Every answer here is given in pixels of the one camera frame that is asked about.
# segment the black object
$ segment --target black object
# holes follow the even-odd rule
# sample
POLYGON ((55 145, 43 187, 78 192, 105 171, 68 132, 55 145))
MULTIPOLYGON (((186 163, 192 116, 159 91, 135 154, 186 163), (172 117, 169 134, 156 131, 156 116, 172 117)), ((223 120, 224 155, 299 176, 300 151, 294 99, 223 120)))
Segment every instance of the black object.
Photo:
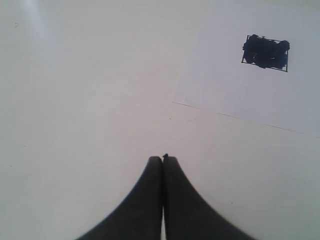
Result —
POLYGON ((134 188, 101 223, 78 240, 160 240, 162 160, 149 161, 134 188))
POLYGON ((288 41, 266 39, 258 35, 248 35, 243 48, 242 63, 254 64, 260 68, 269 68, 288 72, 288 41))
POLYGON ((175 157, 150 157, 124 201, 78 240, 253 240, 197 193, 175 157))

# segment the white paper sheet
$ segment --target white paper sheet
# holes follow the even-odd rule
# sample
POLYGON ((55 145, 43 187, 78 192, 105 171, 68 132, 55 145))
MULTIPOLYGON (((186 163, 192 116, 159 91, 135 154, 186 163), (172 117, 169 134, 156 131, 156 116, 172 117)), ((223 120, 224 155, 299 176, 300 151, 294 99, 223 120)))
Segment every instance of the white paper sheet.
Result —
POLYGON ((320 12, 213 1, 172 101, 320 137, 320 12), (287 40, 288 72, 241 63, 247 35, 287 40))

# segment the white floor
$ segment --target white floor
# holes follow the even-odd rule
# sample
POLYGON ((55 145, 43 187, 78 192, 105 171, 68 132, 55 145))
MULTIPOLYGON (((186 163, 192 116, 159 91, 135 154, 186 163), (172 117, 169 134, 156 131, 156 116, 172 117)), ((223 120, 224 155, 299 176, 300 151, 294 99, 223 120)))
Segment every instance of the white floor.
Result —
POLYGON ((250 235, 320 239, 319 138, 169 101, 208 4, 1 2, 1 240, 79 237, 164 153, 250 235))

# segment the white surface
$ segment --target white surface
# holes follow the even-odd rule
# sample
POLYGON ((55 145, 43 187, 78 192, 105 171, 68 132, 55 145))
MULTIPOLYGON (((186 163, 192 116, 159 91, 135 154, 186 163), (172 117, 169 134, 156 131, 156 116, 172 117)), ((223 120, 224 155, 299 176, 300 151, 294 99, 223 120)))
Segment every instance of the white surface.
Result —
POLYGON ((320 12, 214 0, 174 102, 320 137, 320 12), (290 42, 288 73, 241 63, 247 35, 290 42))
POLYGON ((79 237, 164 153, 253 236, 319 239, 318 138, 169 102, 207 7, 2 1, 1 240, 79 237))

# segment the black blob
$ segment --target black blob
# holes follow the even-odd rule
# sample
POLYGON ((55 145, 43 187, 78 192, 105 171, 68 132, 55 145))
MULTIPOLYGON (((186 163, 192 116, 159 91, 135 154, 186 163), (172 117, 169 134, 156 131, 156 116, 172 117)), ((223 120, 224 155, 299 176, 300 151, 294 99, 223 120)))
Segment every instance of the black blob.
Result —
POLYGON ((288 41, 275 40, 250 36, 243 48, 243 58, 248 64, 256 64, 260 68, 275 68, 282 70, 288 63, 287 51, 290 49, 288 41))

